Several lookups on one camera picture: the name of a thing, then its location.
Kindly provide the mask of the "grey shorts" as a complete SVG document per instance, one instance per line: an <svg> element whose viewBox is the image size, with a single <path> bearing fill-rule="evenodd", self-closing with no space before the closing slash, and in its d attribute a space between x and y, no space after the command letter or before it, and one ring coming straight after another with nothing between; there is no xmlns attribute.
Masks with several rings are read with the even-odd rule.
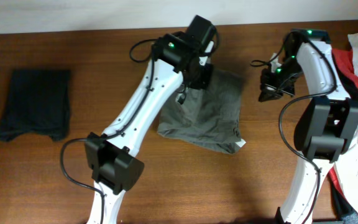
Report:
<svg viewBox="0 0 358 224"><path fill-rule="evenodd" d="M157 132L197 146L235 154L246 143L239 130L244 79L215 68L205 90L174 93L160 111Z"/></svg>

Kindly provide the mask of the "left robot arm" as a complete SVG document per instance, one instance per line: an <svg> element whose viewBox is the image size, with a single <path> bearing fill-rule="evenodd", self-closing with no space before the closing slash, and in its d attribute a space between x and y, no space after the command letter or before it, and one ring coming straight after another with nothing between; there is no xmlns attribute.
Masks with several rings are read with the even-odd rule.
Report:
<svg viewBox="0 0 358 224"><path fill-rule="evenodd" d="M129 102L101 135L85 141L94 199L88 223L116 223L126 192L143 173L136 158L152 121L179 89L201 88L210 75L208 59L219 47L217 34L177 32L152 39L147 69Z"/></svg>

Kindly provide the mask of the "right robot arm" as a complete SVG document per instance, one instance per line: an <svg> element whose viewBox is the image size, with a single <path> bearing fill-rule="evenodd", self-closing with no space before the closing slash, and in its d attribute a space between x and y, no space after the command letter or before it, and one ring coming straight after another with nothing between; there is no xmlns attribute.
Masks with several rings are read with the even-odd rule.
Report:
<svg viewBox="0 0 358 224"><path fill-rule="evenodd" d="M298 157L290 191L277 208L274 223L312 223L322 183L339 157L345 154L358 127L358 99L351 96L336 70L331 39L324 30L292 29L280 49L285 56L252 61L262 67L259 101L293 99L281 110L278 129L285 145ZM309 100L298 121L291 145L283 131L286 110Z"/></svg>

